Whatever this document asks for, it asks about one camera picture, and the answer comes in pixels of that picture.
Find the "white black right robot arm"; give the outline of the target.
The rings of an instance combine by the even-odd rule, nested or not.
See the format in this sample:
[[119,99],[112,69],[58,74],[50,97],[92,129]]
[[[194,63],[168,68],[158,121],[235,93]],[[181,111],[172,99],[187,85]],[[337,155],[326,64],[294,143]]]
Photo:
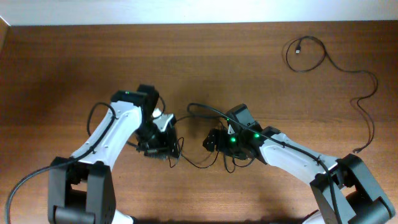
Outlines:
[[395,208],[365,163],[354,154],[342,159],[303,147],[278,129],[211,129],[207,151],[233,159],[257,159],[310,186],[318,210],[305,223],[386,223]]

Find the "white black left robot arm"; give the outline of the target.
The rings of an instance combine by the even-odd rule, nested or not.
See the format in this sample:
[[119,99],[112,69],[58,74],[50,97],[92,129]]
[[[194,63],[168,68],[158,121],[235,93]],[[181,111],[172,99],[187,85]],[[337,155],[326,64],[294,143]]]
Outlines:
[[160,95],[152,86],[118,91],[108,112],[87,142],[69,158],[56,157],[49,172],[50,223],[136,223],[116,208],[111,171],[129,138],[136,150],[155,159],[179,158],[175,116],[155,106]]

